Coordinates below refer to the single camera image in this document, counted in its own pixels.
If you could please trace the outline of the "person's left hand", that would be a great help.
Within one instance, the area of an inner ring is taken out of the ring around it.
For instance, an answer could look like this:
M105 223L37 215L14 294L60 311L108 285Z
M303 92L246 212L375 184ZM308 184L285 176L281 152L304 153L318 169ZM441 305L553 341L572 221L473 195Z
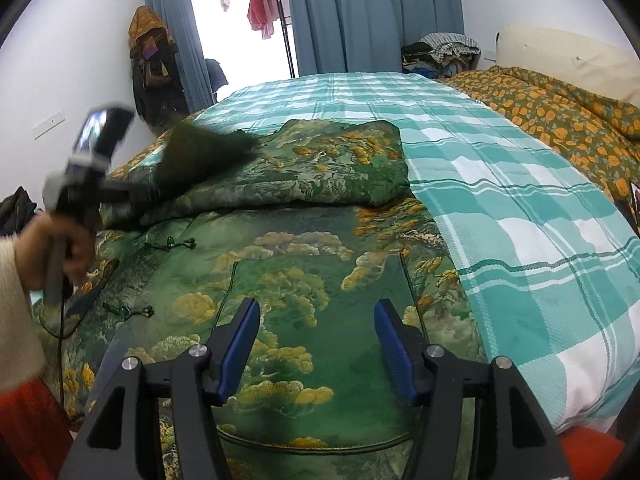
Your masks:
M79 223L65 214L42 212L14 240L15 265L25 292L43 290L48 269L56 263L66 278L81 285L96 258L100 220Z

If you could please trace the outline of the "cream sleeve left forearm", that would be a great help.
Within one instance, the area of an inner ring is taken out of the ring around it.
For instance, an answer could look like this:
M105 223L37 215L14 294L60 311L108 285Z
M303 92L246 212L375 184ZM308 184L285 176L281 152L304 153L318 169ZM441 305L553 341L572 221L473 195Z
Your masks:
M13 238L1 240L0 380L7 393L36 378L46 358L32 319L32 305L18 276Z

